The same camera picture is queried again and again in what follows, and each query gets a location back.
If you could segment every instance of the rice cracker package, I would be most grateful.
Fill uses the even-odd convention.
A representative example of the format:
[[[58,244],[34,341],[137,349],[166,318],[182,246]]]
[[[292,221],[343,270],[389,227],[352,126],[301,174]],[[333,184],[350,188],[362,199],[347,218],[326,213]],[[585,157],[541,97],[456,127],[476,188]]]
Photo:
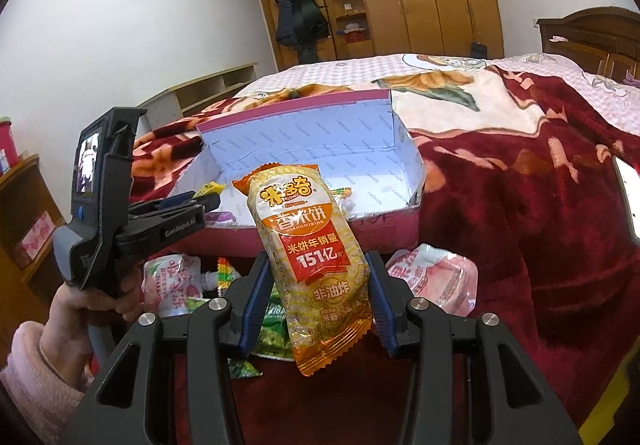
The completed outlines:
[[[313,375],[369,330],[369,266],[315,165],[263,165],[234,186],[269,254],[296,364]]]

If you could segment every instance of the cardboard box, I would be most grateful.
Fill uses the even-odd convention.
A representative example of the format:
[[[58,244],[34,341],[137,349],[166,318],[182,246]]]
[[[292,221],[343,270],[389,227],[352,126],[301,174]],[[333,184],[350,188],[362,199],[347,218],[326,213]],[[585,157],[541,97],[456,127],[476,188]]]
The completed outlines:
[[[51,216],[44,211],[11,252],[12,258],[20,269],[26,268],[37,257],[55,229],[56,225]]]
[[[330,188],[350,187],[348,222],[364,251],[417,245],[424,166],[388,90],[277,102],[198,129],[206,147],[169,196],[209,181],[226,187],[217,212],[207,215],[207,229],[180,242],[180,251],[255,257],[262,250],[246,197],[231,182],[268,162],[317,164]]]

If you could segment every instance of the camera display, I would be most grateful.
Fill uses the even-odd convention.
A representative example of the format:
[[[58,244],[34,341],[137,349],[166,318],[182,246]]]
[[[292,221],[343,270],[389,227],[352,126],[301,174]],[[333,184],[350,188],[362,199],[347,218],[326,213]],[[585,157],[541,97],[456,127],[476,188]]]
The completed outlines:
[[[85,138],[80,145],[78,152],[78,182],[76,192],[78,194],[90,195],[94,193],[95,187],[95,164],[98,158],[98,145],[100,133]]]

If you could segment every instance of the human hand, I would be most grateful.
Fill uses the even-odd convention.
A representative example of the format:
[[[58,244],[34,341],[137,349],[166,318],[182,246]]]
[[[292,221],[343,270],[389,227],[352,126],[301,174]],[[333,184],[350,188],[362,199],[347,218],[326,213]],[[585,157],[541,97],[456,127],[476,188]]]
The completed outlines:
[[[142,313],[141,283],[142,271],[136,266],[120,283],[122,296],[118,299],[96,288],[80,291],[67,284],[58,288],[40,338],[40,349],[65,383],[79,387],[84,365],[92,353],[87,331],[90,312],[114,310],[125,321],[133,322]]]

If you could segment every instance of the blue gripper pad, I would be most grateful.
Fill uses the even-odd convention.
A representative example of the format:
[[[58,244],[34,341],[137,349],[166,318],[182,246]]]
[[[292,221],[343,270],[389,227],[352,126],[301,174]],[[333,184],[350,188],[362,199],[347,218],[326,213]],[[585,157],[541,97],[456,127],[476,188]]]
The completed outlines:
[[[273,287],[273,276],[271,275],[269,258],[264,255],[264,259],[260,260],[259,264],[262,266],[242,317],[242,337],[238,344],[238,349],[244,357],[249,356],[249,353],[258,340],[260,327],[264,320],[264,313],[267,310],[267,303],[271,296],[271,288]]]
[[[385,289],[383,287],[382,279],[380,278],[378,269],[374,262],[378,261],[378,266],[382,263],[380,257],[373,260],[367,253],[365,255],[367,263],[369,263],[369,301],[371,303],[371,309],[373,310],[373,317],[376,321],[376,330],[380,342],[388,351],[390,357],[395,357],[398,354],[398,339],[396,338],[396,317],[391,309],[391,303],[386,296]],[[382,272],[388,278],[386,268]]]

